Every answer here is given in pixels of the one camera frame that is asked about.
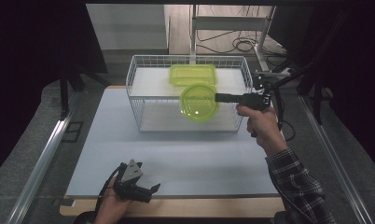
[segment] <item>black curtain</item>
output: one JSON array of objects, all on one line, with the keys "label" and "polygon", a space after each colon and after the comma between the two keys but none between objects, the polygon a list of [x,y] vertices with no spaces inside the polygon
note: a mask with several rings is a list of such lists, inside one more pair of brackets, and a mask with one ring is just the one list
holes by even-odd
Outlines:
[{"label": "black curtain", "polygon": [[374,1],[354,5],[323,69],[330,106],[375,162]]},{"label": "black curtain", "polygon": [[43,88],[76,64],[106,73],[85,5],[0,1],[0,166],[32,119]]}]

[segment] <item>wire basket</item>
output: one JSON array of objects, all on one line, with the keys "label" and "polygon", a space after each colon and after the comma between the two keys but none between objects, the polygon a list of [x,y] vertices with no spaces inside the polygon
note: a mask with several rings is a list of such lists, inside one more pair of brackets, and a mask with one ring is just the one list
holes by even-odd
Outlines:
[{"label": "wire basket", "polygon": [[147,132],[236,133],[242,117],[236,104],[220,103],[216,115],[205,122],[189,120],[181,113],[179,96],[185,87],[169,84],[173,64],[213,64],[219,93],[244,94],[253,83],[243,56],[135,55],[126,79],[126,90],[138,129]]}]

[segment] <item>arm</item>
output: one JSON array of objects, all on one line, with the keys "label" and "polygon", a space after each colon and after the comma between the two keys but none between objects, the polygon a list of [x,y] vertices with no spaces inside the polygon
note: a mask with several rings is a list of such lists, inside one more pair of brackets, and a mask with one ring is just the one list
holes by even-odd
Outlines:
[{"label": "arm", "polygon": [[131,200],[121,200],[113,190],[115,178],[109,183],[109,187],[106,189],[101,202],[100,209],[98,210],[97,217],[95,218],[94,224],[116,224],[124,216],[130,204]]},{"label": "arm", "polygon": [[257,143],[268,156],[271,180],[284,199],[286,221],[310,223],[310,219],[313,223],[335,223],[325,204],[321,183],[288,148],[278,130],[274,109],[257,111],[243,105],[237,105],[236,109],[240,115],[249,117],[247,131],[257,133]]}]

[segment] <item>white table surface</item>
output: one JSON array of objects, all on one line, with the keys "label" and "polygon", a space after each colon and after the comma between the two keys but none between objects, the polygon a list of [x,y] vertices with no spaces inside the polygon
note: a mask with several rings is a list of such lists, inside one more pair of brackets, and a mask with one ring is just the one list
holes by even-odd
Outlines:
[{"label": "white table surface", "polygon": [[106,89],[66,196],[96,197],[130,159],[143,163],[138,186],[161,183],[153,198],[275,195],[266,155],[245,127],[246,119],[237,133],[139,133],[126,90]]}]

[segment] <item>plastic lid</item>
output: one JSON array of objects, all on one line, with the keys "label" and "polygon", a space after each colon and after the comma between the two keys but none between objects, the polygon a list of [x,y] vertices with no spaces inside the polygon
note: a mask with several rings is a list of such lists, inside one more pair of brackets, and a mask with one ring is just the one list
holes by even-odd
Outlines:
[{"label": "plastic lid", "polygon": [[195,84],[186,87],[179,98],[182,113],[195,121],[211,119],[219,109],[215,94],[215,87],[209,85]]},{"label": "plastic lid", "polygon": [[173,86],[216,84],[216,70],[213,64],[174,64],[170,67],[169,82]]}]

